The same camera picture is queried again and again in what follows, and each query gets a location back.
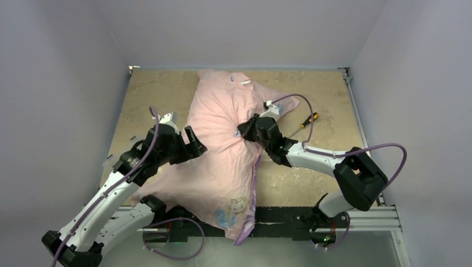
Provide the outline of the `pink pillow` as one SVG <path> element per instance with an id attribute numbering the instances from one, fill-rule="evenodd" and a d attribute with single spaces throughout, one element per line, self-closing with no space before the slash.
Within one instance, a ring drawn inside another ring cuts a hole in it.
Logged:
<path id="1" fill-rule="evenodd" d="M 207 147 L 200 157 L 166 167 L 131 197 L 132 205 L 154 195 L 168 208 L 182 206 L 235 241 L 247 216 L 253 168 L 262 148 L 243 139 L 237 126 L 275 101 L 280 116 L 299 101 L 262 86 L 240 72 L 201 70 L 187 125 Z"/>

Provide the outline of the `purple printed pillowcase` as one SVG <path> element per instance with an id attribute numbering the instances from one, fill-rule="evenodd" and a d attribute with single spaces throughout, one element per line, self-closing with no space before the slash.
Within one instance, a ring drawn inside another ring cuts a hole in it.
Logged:
<path id="1" fill-rule="evenodd" d="M 241 245 L 246 238 L 248 238 L 255 227 L 255 212 L 256 212 L 256 194 L 257 194 L 257 170 L 260 166 L 262 156 L 259 155 L 253 168 L 253 185 L 252 194 L 250 198 L 249 210 L 245 218 L 244 224 L 238 237 L 234 241 L 234 246 Z"/>

